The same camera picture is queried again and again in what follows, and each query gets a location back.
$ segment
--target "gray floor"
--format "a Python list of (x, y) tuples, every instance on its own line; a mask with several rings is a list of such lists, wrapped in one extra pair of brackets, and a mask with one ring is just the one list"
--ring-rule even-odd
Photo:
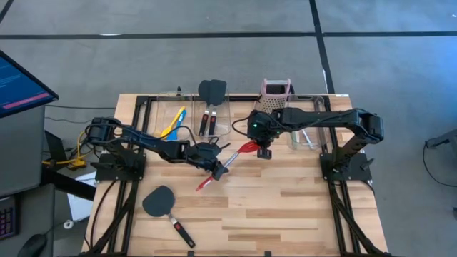
[[(457, 30), (451, 0), (317, 0), (324, 32)], [(199, 31), (313, 31), (306, 0), (15, 0), (0, 34), (115, 34)], [(376, 200), (390, 252), (455, 256), (457, 188), (438, 185), (422, 164), (423, 142), (457, 128), (457, 38), (326, 38), (336, 93), (380, 114), (386, 139), (374, 157)], [(61, 96), (58, 104), (115, 106), (120, 93), (196, 91), (207, 78), (231, 92), (257, 92), (264, 77), (289, 77), (298, 93), (325, 93), (315, 38), (0, 41)], [(113, 111), (47, 108), (46, 115), (85, 121)], [(46, 120), (72, 146), (84, 125)], [(447, 146), (430, 150), (430, 170), (457, 184)], [(59, 196), (57, 221), (69, 217)], [(77, 253), (85, 224), (58, 231), (55, 254)]]

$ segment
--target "paper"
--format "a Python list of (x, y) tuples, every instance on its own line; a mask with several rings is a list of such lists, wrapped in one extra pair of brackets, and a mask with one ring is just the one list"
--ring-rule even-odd
[[(76, 180), (82, 183), (86, 183), (90, 186), (95, 186), (95, 172), (79, 176), (76, 178)], [(92, 201), (79, 198), (69, 193), (67, 196), (69, 197), (71, 218), (74, 221), (87, 218), (91, 215)]]

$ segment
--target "black spatula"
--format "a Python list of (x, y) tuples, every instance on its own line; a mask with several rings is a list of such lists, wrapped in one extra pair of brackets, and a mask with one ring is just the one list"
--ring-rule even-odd
[(214, 135), (216, 128), (216, 106), (222, 104), (226, 94), (227, 82), (212, 79), (211, 81), (204, 80), (199, 85), (199, 96), (206, 102), (206, 109), (201, 118), (199, 136), (205, 134), (206, 122), (208, 121), (209, 106), (212, 104), (213, 111), (211, 112), (211, 119), (209, 122), (208, 135)]
[(191, 248), (193, 248), (195, 246), (194, 241), (190, 235), (187, 234), (186, 230), (179, 223), (179, 221), (171, 215), (174, 200), (175, 198), (170, 188), (166, 186), (159, 186), (143, 200), (143, 208), (147, 214), (153, 217), (162, 217), (163, 215), (167, 215), (179, 235)]

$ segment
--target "spatula handle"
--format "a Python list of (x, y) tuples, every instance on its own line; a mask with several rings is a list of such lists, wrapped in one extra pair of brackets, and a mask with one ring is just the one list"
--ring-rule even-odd
[(209, 119), (209, 131), (208, 131), (208, 135), (209, 136), (213, 136), (214, 135), (214, 129), (216, 128), (216, 117), (215, 116), (211, 116), (211, 118)]
[(199, 136), (204, 136), (205, 135), (205, 129), (206, 129), (206, 122), (207, 121), (208, 121), (208, 114), (204, 113), (203, 116), (201, 117)]
[(187, 234), (186, 230), (183, 228), (183, 226), (177, 221), (176, 223), (173, 224), (174, 229), (178, 231), (179, 235), (185, 240), (185, 242), (191, 247), (195, 247), (195, 243), (190, 237), (190, 235)]

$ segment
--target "clear plastic container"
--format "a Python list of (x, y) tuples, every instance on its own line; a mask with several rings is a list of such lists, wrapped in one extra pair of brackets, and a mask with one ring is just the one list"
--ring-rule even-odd
[[(207, 111), (208, 122), (206, 122), (206, 128), (202, 135), (200, 132), (201, 120), (203, 114)], [(209, 135), (209, 126), (212, 116), (216, 116), (216, 126), (214, 128), (214, 134)], [(207, 106), (206, 102), (199, 97), (198, 94), (194, 96), (194, 135), (199, 137), (201, 140), (208, 141), (211, 138), (219, 138), (219, 140), (226, 140), (231, 131), (231, 119), (230, 119), (230, 101), (229, 91), (226, 90), (223, 102), (218, 106)]]
[[(299, 107), (304, 111), (325, 111), (322, 96), (293, 95), (288, 102), (289, 107)], [(287, 144), (293, 150), (321, 150), (330, 138), (328, 128), (310, 127), (294, 131), (287, 137)]]
[[(193, 127), (194, 116), (194, 95), (182, 92), (165, 92), (157, 95), (156, 104), (156, 122), (154, 136), (161, 137), (164, 130), (174, 122), (181, 108), (184, 107), (186, 115), (182, 119), (180, 126)], [(178, 121), (175, 121), (172, 129), (177, 127)], [(175, 139), (167, 136), (164, 140), (186, 140), (190, 138), (191, 132), (186, 128), (176, 130)]]

